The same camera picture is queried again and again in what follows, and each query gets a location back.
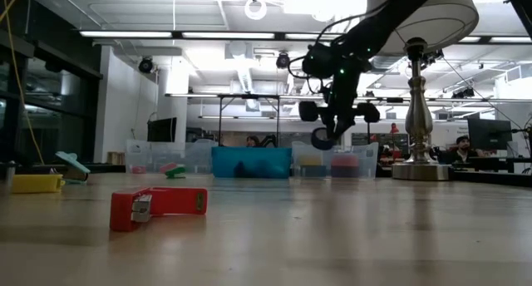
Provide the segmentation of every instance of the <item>green object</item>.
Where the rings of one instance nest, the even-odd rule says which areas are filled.
[[[172,170],[167,170],[165,172],[166,179],[179,179],[184,178],[183,175],[185,173],[185,168],[183,166],[178,166]]]

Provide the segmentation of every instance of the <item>person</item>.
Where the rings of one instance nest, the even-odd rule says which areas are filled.
[[[246,146],[247,147],[256,147],[259,146],[259,138],[257,136],[248,136],[246,139]]]
[[[481,157],[478,150],[470,148],[469,136],[460,136],[456,139],[457,150],[451,153],[449,163],[468,163],[471,157]]]

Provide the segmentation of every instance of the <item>red stapler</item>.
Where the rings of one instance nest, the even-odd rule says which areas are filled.
[[[151,216],[204,215],[207,190],[196,188],[140,187],[114,192],[110,227],[129,232]]]

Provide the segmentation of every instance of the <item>white lamp shade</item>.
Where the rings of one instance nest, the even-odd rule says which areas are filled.
[[[367,10],[385,1],[367,0]],[[467,37],[478,21],[479,13],[473,0],[428,0],[388,38],[380,54],[404,55],[405,42],[413,37],[427,42],[427,52],[442,49]]]

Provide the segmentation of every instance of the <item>yellow object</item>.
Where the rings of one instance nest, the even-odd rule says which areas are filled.
[[[15,175],[12,194],[60,192],[65,184],[63,175]]]
[[[301,155],[299,165],[322,165],[322,158],[315,155]]]

